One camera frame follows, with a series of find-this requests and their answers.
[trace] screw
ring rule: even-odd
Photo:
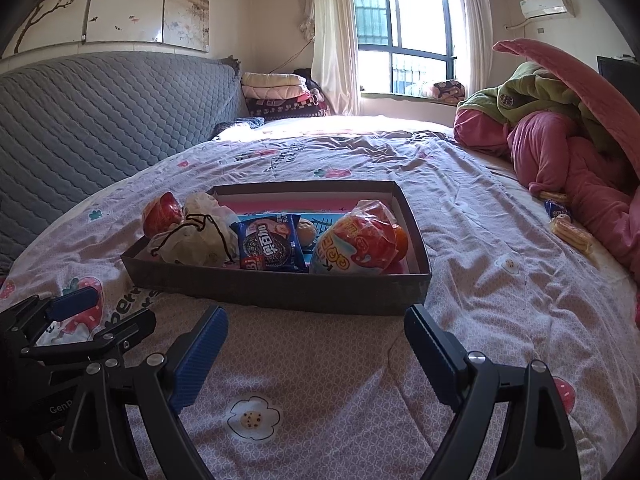
[[[481,365],[486,360],[486,357],[482,352],[469,352],[467,357],[475,365]]]
[[[539,374],[543,374],[544,372],[546,372],[546,365],[542,361],[538,361],[538,360],[532,361],[531,368],[533,368]]]
[[[158,366],[164,362],[164,356],[162,354],[151,354],[146,358],[146,364],[149,366]]]
[[[89,375],[95,375],[100,371],[100,363],[90,363],[86,368]]]

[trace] pink blanket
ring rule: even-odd
[[[490,145],[494,153],[511,152],[518,180],[534,196],[543,190],[564,190],[577,221],[640,283],[640,194],[637,189],[623,191],[630,184],[636,187],[640,175],[640,114],[606,79],[554,46],[519,39],[501,41],[494,50],[527,57],[574,90],[622,147],[635,174],[627,171],[625,162],[601,156],[578,124],[553,112],[527,116],[512,132],[504,132],[500,143],[496,128],[487,141],[481,127],[487,117],[482,112],[466,110],[463,116],[461,111],[456,136],[481,151]]]

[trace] television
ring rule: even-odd
[[[640,64],[598,56],[598,71],[640,112]]]

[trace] window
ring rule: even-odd
[[[449,0],[353,0],[360,89],[405,94],[455,78]]]

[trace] quilted sofa cover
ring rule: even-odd
[[[75,204],[209,140],[241,102],[232,58],[101,52],[1,75],[0,275]]]

